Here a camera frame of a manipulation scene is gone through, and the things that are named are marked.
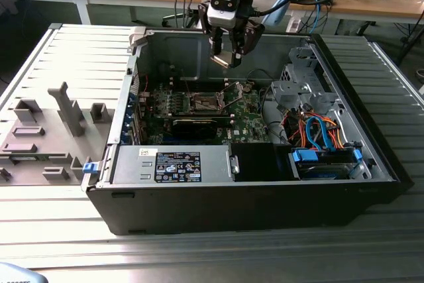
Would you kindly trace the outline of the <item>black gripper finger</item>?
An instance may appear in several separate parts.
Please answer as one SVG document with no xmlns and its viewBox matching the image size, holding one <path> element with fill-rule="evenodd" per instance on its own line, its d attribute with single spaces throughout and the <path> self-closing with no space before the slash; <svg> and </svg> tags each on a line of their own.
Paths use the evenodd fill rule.
<svg viewBox="0 0 424 283">
<path fill-rule="evenodd" d="M 232 28 L 229 31 L 232 46 L 230 68 L 238 67 L 241 63 L 242 56 L 247 55 L 255 49 L 264 31 L 265 26 L 263 24 L 256 23 L 252 20 L 247 20 L 239 28 Z"/>
<path fill-rule="evenodd" d="M 211 55 L 218 55 L 222 50 L 222 28 L 225 22 L 225 11 L 222 10 L 220 1 L 206 1 L 200 3 L 197 8 L 203 34 L 209 37 Z"/>
</svg>

